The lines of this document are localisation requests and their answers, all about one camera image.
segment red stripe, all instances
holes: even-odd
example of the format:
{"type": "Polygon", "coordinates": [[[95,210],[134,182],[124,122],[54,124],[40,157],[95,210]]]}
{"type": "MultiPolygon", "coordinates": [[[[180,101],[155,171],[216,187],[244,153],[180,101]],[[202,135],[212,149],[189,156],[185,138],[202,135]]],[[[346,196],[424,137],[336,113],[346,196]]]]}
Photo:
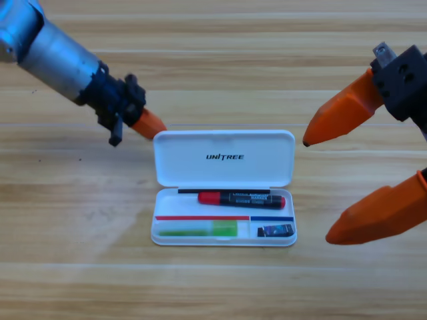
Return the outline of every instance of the red stripe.
{"type": "Polygon", "coordinates": [[[160,215],[157,220],[249,220],[246,215],[160,215]]]}

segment red marker cap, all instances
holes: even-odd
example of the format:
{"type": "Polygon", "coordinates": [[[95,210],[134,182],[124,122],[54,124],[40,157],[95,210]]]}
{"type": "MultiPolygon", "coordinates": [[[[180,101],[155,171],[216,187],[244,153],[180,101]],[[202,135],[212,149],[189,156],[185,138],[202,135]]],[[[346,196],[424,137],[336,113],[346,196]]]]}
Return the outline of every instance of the red marker cap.
{"type": "Polygon", "coordinates": [[[204,205],[219,205],[220,198],[220,192],[201,192],[197,196],[197,200],[204,205]]]}

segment robotic arm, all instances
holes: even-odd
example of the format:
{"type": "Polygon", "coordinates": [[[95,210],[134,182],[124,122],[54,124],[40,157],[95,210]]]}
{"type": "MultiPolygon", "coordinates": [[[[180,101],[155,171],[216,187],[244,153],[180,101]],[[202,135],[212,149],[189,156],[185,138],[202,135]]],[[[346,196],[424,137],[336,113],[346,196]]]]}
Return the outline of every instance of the robotic arm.
{"type": "Polygon", "coordinates": [[[134,75],[125,81],[46,19],[38,0],[0,0],[0,61],[16,63],[76,105],[95,110],[116,147],[123,123],[147,139],[165,125],[145,108],[145,90],[134,75]]]}
{"type": "MultiPolygon", "coordinates": [[[[304,135],[306,147],[349,134],[382,105],[396,120],[411,118],[427,139],[427,54],[411,46],[397,56],[385,43],[374,48],[374,54],[365,74],[319,108],[304,135]]],[[[399,235],[426,220],[427,168],[347,208],[326,241],[367,243],[399,235]]]]}

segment unitree logo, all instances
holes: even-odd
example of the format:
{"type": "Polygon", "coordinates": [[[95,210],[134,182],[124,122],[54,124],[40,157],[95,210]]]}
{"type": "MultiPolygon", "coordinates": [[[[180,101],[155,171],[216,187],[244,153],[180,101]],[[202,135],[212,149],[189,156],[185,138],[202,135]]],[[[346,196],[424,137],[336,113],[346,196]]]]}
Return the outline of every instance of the unitree logo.
{"type": "Polygon", "coordinates": [[[210,159],[215,160],[216,159],[216,160],[224,161],[224,160],[243,160],[244,157],[245,157],[245,155],[222,155],[220,153],[217,155],[207,155],[206,159],[208,159],[208,160],[210,160],[210,159]]]}

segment green glue stick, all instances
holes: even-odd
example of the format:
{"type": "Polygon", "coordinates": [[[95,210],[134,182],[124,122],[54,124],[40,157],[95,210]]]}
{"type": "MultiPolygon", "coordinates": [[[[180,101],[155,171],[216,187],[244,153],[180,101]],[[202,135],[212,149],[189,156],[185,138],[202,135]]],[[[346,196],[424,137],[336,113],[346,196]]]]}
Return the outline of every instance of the green glue stick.
{"type": "Polygon", "coordinates": [[[237,237],[238,222],[221,221],[162,221],[154,227],[161,237],[237,237]]]}

